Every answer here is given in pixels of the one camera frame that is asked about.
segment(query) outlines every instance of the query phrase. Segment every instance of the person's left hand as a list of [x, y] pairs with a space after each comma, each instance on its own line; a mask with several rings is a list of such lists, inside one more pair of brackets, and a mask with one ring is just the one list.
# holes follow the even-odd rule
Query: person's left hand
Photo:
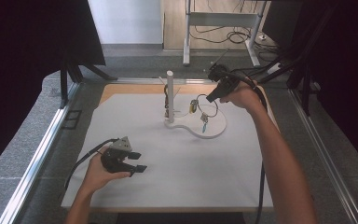
[[89, 160], [89, 168], [87, 169], [81, 188], [88, 192], [94, 192], [101, 189], [109, 181], [121, 179], [131, 175], [130, 172], [109, 173], [101, 163], [101, 155], [106, 151], [107, 147], [102, 147], [100, 153], [97, 153]]

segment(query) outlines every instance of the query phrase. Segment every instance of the hand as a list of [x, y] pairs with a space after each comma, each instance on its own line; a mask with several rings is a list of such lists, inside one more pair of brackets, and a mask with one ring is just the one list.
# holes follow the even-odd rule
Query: hand
[[131, 175], [130, 172], [109, 173], [101, 163], [101, 155], [106, 151], [107, 147], [102, 147], [100, 153], [97, 153], [89, 160], [89, 168], [87, 169], [81, 189], [93, 193], [97, 189], [101, 189], [109, 181], [121, 179]]
[[220, 103], [227, 102], [232, 102], [232, 104], [237, 107], [245, 108], [248, 111], [254, 110], [258, 106], [262, 106], [255, 91], [253, 91], [252, 88], [244, 82], [240, 82], [238, 87], [229, 95], [220, 98]]

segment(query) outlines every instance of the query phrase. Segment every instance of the white tabletop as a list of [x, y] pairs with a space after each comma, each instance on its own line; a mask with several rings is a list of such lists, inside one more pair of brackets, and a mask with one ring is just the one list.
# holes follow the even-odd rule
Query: white tabletop
[[[107, 139], [128, 136], [133, 151], [142, 157], [126, 163], [147, 169], [98, 190], [91, 207], [111, 212], [256, 209], [262, 160], [250, 115], [232, 104], [218, 103], [227, 127], [214, 139], [201, 139], [186, 129], [164, 125], [164, 97], [115, 94], [95, 109], [78, 158]], [[177, 94], [175, 110], [187, 111], [196, 97]], [[88, 164], [83, 162], [74, 172], [62, 207], [72, 205]], [[264, 206], [272, 207], [267, 181]]]

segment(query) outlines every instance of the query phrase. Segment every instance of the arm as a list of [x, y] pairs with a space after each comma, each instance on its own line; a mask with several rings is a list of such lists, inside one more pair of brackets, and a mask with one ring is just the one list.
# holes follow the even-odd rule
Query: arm
[[270, 119], [258, 96], [248, 85], [239, 87], [220, 102], [246, 108], [255, 122], [266, 177], [278, 223], [317, 223], [306, 177], [290, 147]]
[[130, 176], [130, 173], [108, 173], [101, 163], [101, 154], [97, 153], [89, 161], [89, 168], [87, 169], [83, 183], [80, 186], [75, 196], [71, 209], [66, 217], [65, 223], [88, 223], [90, 202], [92, 195], [97, 189], [105, 186], [109, 181], [113, 179], [120, 179]]

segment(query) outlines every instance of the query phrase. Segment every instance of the round white base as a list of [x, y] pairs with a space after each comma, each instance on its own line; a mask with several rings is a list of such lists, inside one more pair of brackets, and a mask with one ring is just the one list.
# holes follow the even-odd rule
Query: round white base
[[[212, 116], [216, 113], [216, 107], [211, 105], [201, 105], [202, 111]], [[187, 113], [182, 117], [174, 117], [173, 123], [170, 123], [168, 119], [164, 120], [165, 126], [168, 128], [185, 128], [199, 138], [215, 138], [221, 134], [226, 126], [226, 117], [220, 110], [217, 110], [217, 115], [213, 118], [208, 118], [205, 132], [202, 132], [204, 123], [201, 118], [202, 113], [197, 108], [197, 111], [193, 114]]]

